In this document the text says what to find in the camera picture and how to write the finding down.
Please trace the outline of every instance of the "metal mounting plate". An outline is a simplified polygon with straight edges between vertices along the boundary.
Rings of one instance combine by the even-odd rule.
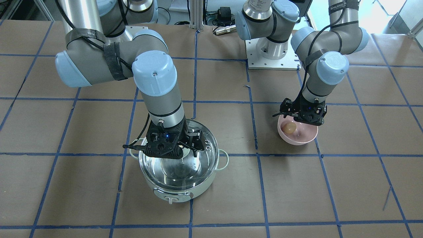
[[[249,69],[274,69],[274,70],[296,70],[301,68],[298,56],[295,54],[291,46],[290,35],[288,40],[288,51],[280,60],[270,60],[261,56],[255,49],[258,39],[246,40],[245,49],[247,51],[248,68]]]

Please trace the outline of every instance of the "power adapter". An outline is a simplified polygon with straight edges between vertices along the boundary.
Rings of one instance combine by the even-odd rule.
[[[217,19],[219,22],[230,22],[232,20],[231,8],[220,7],[217,10]]]

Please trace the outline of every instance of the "brown egg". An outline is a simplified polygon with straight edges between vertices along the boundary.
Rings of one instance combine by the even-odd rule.
[[[294,131],[297,129],[297,125],[295,124],[295,123],[293,123],[293,122],[288,122],[288,123],[286,123],[283,127],[282,127],[282,131],[285,133],[285,134],[288,134],[288,135],[290,135],[290,134],[292,134],[292,133],[294,133]]]

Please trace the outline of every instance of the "stainless steel pot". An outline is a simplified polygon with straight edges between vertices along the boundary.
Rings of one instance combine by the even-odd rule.
[[[179,160],[153,158],[139,152],[138,158],[144,177],[154,194],[159,198],[173,202],[186,202],[206,191],[212,184],[216,171],[226,168],[228,154],[219,149],[216,138],[201,123],[187,119],[188,130],[201,130],[206,139],[206,149],[198,151],[197,157],[190,150]],[[227,157],[224,167],[218,169],[219,151]]]

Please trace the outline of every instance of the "pink bowl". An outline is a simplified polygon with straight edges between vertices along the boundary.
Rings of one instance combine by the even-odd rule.
[[[292,134],[285,134],[282,131],[282,127],[288,122],[293,122],[295,125],[297,125],[297,129]],[[280,115],[279,119],[277,120],[277,131],[284,141],[292,145],[302,145],[307,144],[316,138],[318,127],[296,122],[291,116],[286,116],[286,118],[284,118],[283,115]]]

